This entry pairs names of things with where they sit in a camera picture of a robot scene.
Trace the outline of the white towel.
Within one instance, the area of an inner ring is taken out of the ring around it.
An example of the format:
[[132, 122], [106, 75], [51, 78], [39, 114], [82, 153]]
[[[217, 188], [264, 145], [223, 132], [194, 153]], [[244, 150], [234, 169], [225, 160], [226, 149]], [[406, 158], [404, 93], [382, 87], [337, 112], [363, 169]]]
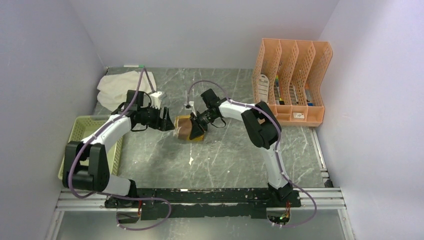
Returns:
[[109, 111], [114, 111], [126, 100], [127, 91], [137, 88], [140, 75], [139, 71], [129, 71], [103, 76], [97, 85], [97, 101]]

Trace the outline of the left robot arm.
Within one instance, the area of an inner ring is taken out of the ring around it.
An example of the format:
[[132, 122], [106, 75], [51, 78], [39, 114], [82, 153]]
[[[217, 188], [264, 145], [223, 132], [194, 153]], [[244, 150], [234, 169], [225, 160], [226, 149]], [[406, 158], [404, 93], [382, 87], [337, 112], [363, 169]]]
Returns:
[[128, 90], [126, 100], [110, 114], [99, 129], [65, 147], [62, 184], [65, 188], [109, 195], [107, 208], [132, 208], [140, 203], [134, 180], [122, 178], [109, 169], [109, 150], [136, 125], [162, 132], [172, 131], [169, 109], [162, 105], [162, 91], [146, 93]]

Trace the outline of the yellow brown bear towel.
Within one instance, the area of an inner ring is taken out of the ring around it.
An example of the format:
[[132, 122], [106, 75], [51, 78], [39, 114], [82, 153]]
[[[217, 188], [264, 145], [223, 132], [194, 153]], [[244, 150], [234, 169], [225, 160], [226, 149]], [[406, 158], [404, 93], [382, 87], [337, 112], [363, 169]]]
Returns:
[[192, 131], [192, 123], [190, 121], [190, 115], [178, 115], [174, 121], [175, 129], [173, 130], [173, 136], [179, 140], [191, 141], [191, 142], [202, 142], [205, 135], [190, 139], [190, 133]]

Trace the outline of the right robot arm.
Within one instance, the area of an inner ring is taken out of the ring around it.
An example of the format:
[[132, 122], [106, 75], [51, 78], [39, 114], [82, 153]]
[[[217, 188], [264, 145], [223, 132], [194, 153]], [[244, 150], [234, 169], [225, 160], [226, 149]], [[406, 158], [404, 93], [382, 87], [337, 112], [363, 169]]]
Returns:
[[212, 125], [216, 119], [229, 118], [243, 122], [250, 141], [261, 150], [267, 169], [270, 202], [275, 207], [282, 207], [289, 200], [293, 184], [282, 158], [282, 128], [268, 104], [264, 101], [247, 104], [231, 98], [219, 98], [212, 89], [202, 93], [201, 98], [206, 110], [190, 114], [192, 129], [189, 139], [193, 140], [207, 132], [208, 125]]

